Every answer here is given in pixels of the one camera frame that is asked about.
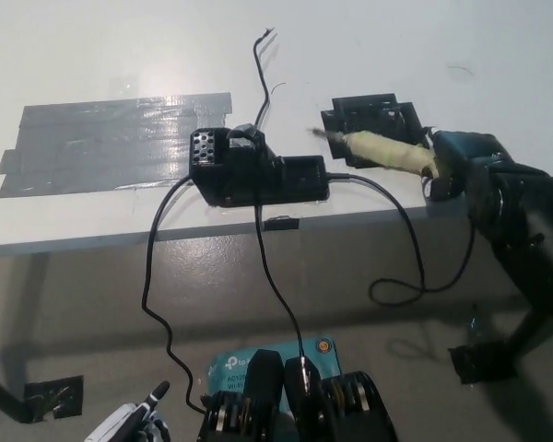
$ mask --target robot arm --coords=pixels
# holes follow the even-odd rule
[[[553,317],[553,177],[516,163],[493,135],[430,129],[429,140],[506,273],[534,310]]]

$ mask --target metal tip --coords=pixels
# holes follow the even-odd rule
[[[151,395],[154,396],[158,401],[164,397],[168,389],[170,388],[170,382],[164,380],[160,383],[154,390],[151,392]]]
[[[309,395],[311,392],[310,389],[310,373],[305,367],[305,356],[301,357],[301,376],[303,377],[303,391],[306,395]]]
[[[320,129],[319,127],[314,127],[312,129],[309,129],[309,131],[319,137],[319,138],[325,138],[328,141],[332,141],[335,143],[345,143],[345,137],[344,134],[341,134],[340,132],[332,132],[332,131],[325,131],[324,129]]]

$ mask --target black mount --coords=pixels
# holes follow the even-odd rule
[[[25,385],[23,400],[0,384],[0,411],[20,424],[42,422],[48,413],[54,419],[79,416],[83,400],[81,376],[29,383]]]
[[[545,324],[547,314],[531,309],[505,341],[450,348],[454,371],[462,384],[515,378],[514,360]]]
[[[189,171],[212,206],[324,201],[324,157],[277,157],[251,124],[198,129],[191,135]]]
[[[370,131],[395,141],[428,147],[416,109],[411,102],[397,102],[395,94],[332,99],[332,110],[322,111],[324,129],[342,134]],[[352,155],[341,143],[328,142],[332,158],[344,158],[356,169],[376,168],[368,159]]]

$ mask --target black bracket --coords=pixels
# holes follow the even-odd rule
[[[54,419],[79,416],[83,400],[82,376],[27,384],[22,401],[0,384],[0,411],[21,424],[42,422],[48,413]]]
[[[505,341],[450,348],[454,371],[462,384],[495,382],[517,376],[514,359],[545,324],[547,314],[531,309]]]
[[[322,111],[326,131],[351,134],[370,131],[410,145],[429,147],[416,109],[411,102],[398,103],[395,94],[332,99],[333,109]],[[346,145],[329,142],[332,158],[345,158],[356,169],[379,165],[353,156]]]

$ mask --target power cord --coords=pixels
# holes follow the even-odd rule
[[[414,226],[412,225],[411,220],[409,219],[409,216],[407,215],[406,209],[395,199],[393,195],[391,195],[381,184],[369,180],[368,178],[361,177],[359,175],[353,175],[349,173],[328,173],[328,179],[329,180],[345,180],[345,181],[360,181],[368,186],[375,189],[377,192],[381,193],[385,198],[387,198],[396,208],[399,212],[399,215],[402,217],[402,219],[405,221],[407,230],[409,232],[409,236],[412,238],[412,244],[414,246],[414,253],[416,254],[416,262],[418,263],[418,273],[419,273],[419,279],[420,284],[418,285],[412,285],[410,283],[406,283],[404,281],[394,279],[394,278],[379,278],[375,281],[373,281],[369,285],[369,298],[372,302],[375,304],[378,304],[383,307],[404,307],[411,304],[414,304],[416,301],[420,300],[425,294],[427,293],[440,293],[444,292],[451,287],[453,287],[457,282],[461,279],[463,276],[463,273],[465,272],[465,269],[467,267],[467,264],[469,263],[469,260],[471,259],[471,254],[473,252],[473,246],[475,244],[475,237],[476,237],[476,231],[473,226],[473,224],[470,225],[470,231],[469,231],[469,241],[467,243],[467,248],[465,250],[465,257],[463,259],[463,262],[459,266],[459,269],[457,270],[457,273],[453,277],[453,279],[448,282],[445,285],[441,285],[440,287],[436,288],[428,288],[426,287],[426,271],[424,270],[424,262],[422,261],[422,255],[420,252],[420,246],[418,244],[418,237],[416,236],[416,231],[414,230]],[[381,301],[380,299],[377,299],[375,297],[375,287],[380,284],[396,284],[401,285],[402,287],[407,287],[412,290],[417,290],[418,293],[409,299],[406,299],[404,301],[399,302],[388,302],[388,301]]]
[[[154,256],[154,242],[156,239],[156,234],[158,233],[160,220],[162,218],[162,215],[164,214],[164,210],[166,209],[168,202],[170,201],[174,193],[176,193],[190,179],[191,177],[189,176],[181,178],[180,180],[178,180],[178,182],[176,182],[176,184],[174,184],[171,187],[168,193],[166,193],[166,196],[164,196],[164,199],[159,205],[158,211],[154,216],[154,220],[151,224],[151,229],[149,230],[149,237],[147,237],[146,281],[144,283],[144,292],[143,292],[143,295],[141,296],[141,309],[143,309],[146,312],[146,314],[148,314],[149,317],[153,318],[154,320],[162,324],[164,329],[166,329],[166,334],[168,335],[168,339],[166,340],[166,353],[172,359],[172,361],[174,361],[182,368],[182,370],[184,370],[184,373],[186,373],[186,376],[188,377],[188,387],[186,388],[186,395],[184,398],[186,405],[188,405],[196,412],[205,414],[205,410],[203,410],[200,407],[197,407],[191,402],[191,391],[193,390],[193,372],[191,372],[191,369],[177,355],[175,355],[172,352],[172,341],[174,339],[174,333],[172,332],[172,327],[158,313],[156,313],[155,311],[153,311],[151,308],[147,306],[149,287],[151,285],[151,266],[152,266],[152,260]]]
[[[258,46],[260,45],[260,43],[264,41],[266,37],[270,35],[272,31],[273,29],[267,29],[265,33],[258,40],[254,42],[254,46],[253,46],[254,61],[256,62],[256,69],[258,69],[258,77],[260,78],[260,83],[262,84],[262,89],[265,93],[265,100],[263,101],[262,106],[260,107],[260,110],[256,115],[256,119],[254,120],[254,126],[256,126],[256,128],[258,129],[259,129],[259,125],[262,122],[263,116],[265,115],[266,111],[268,110],[268,107],[270,106],[270,94],[268,92],[268,87],[266,86],[265,73],[263,72],[262,65],[260,64],[260,56],[258,55]],[[293,314],[293,310],[291,310],[291,308],[288,306],[287,301],[285,301],[285,298],[283,298],[283,296],[278,291],[277,285],[275,284],[275,281],[273,280],[273,277],[270,274],[270,270],[268,269],[268,263],[266,262],[265,242],[262,238],[262,206],[257,195],[256,195],[256,204],[254,205],[254,223],[256,225],[256,236],[258,237],[258,246],[260,247],[260,256],[262,258],[263,268],[265,269],[266,279],[268,280],[268,283],[273,289],[273,292],[275,292],[276,297],[278,298],[280,303],[287,311],[287,314],[290,317],[291,322],[293,323],[293,328],[295,329],[295,333],[297,333],[297,341],[299,343],[299,355],[301,357],[304,357],[305,350],[303,349],[303,339],[301,338],[301,330],[299,327],[299,323],[297,322],[297,318],[295,318],[295,315]]]

